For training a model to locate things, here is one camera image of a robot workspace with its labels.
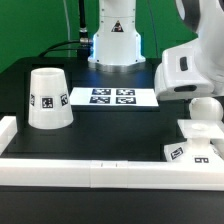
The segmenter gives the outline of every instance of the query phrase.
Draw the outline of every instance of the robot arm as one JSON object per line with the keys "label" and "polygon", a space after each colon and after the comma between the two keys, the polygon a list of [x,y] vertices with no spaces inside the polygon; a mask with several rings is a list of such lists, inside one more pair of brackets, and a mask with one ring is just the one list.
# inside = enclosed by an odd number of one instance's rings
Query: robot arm
{"label": "robot arm", "polygon": [[176,0],[194,41],[164,51],[155,77],[158,99],[224,95],[224,1]]}

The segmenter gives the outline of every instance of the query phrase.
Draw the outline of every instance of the green backdrop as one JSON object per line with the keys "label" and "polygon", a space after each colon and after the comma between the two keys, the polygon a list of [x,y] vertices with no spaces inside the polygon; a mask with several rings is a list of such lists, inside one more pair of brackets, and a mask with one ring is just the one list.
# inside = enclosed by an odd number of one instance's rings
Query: green backdrop
{"label": "green backdrop", "polygon": [[[164,49],[195,37],[180,21],[174,0],[150,1],[159,57]],[[67,0],[71,37],[78,38],[78,0]],[[85,0],[90,36],[98,28],[98,0]],[[148,0],[137,0],[136,29],[142,35],[142,54],[156,58]],[[63,0],[0,0],[0,72],[22,57],[37,56],[47,47],[68,39]],[[67,56],[50,53],[48,56]]]}

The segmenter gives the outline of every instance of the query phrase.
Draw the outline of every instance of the white paper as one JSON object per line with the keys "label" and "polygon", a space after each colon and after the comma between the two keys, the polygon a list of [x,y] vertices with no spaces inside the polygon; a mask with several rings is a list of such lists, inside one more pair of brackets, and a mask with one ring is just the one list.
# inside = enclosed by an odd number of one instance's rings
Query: white paper
{"label": "white paper", "polygon": [[153,89],[74,87],[71,105],[158,107]]}

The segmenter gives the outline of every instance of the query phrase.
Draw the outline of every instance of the wire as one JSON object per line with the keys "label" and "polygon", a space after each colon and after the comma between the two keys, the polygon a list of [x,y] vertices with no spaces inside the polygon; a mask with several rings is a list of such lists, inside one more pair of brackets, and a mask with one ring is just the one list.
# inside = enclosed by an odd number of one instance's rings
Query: wire
{"label": "wire", "polygon": [[[68,32],[68,41],[71,40],[71,26],[68,16],[68,6],[66,0],[63,0],[64,3],[64,10],[65,10],[65,18],[66,18],[66,24],[67,24],[67,32]],[[68,52],[68,57],[71,57],[71,51]]]}
{"label": "wire", "polygon": [[152,23],[153,36],[154,36],[154,40],[155,40],[156,57],[159,58],[159,50],[158,50],[158,40],[157,40],[157,34],[156,34],[156,27],[155,27],[155,21],[154,21],[154,16],[153,16],[153,13],[152,13],[152,7],[151,7],[150,0],[147,0],[147,3],[148,3],[149,15],[150,15],[150,18],[151,18],[151,23]]}
{"label": "wire", "polygon": [[41,57],[44,57],[46,54],[52,51],[77,51],[77,48],[65,48],[65,49],[49,49],[42,53]]}
{"label": "wire", "polygon": [[44,57],[44,55],[46,53],[48,53],[50,50],[53,50],[57,47],[65,46],[68,44],[78,44],[78,43],[80,43],[79,40],[69,40],[69,41],[64,41],[64,42],[58,43],[58,44],[54,44],[51,47],[49,47],[47,50],[45,50],[44,52],[40,53],[38,57]]}

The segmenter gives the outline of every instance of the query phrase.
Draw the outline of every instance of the black cable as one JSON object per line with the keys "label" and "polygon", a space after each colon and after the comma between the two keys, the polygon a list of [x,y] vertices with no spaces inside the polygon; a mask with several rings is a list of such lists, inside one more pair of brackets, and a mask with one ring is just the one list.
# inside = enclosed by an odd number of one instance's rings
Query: black cable
{"label": "black cable", "polygon": [[86,28],[84,0],[79,0],[80,28]]}
{"label": "black cable", "polygon": [[47,50],[45,50],[44,52],[40,53],[38,57],[44,57],[44,55],[46,53],[48,53],[50,50],[52,50],[54,48],[68,45],[68,44],[78,44],[78,43],[80,43],[79,40],[69,40],[69,41],[64,41],[64,42],[58,43],[58,44],[54,44],[51,47],[49,47]]}
{"label": "black cable", "polygon": [[158,40],[157,40],[157,34],[156,34],[156,27],[155,27],[155,21],[154,21],[154,16],[152,13],[152,7],[150,4],[150,0],[147,0],[148,7],[149,7],[149,15],[151,18],[151,23],[152,23],[152,29],[153,29],[153,36],[155,40],[155,48],[156,48],[156,57],[159,58],[159,50],[158,50]]}
{"label": "black cable", "polygon": [[49,52],[52,52],[52,51],[77,51],[78,49],[77,48],[65,48],[65,49],[48,49],[44,52],[42,52],[39,57],[44,57],[46,54],[48,54]]}

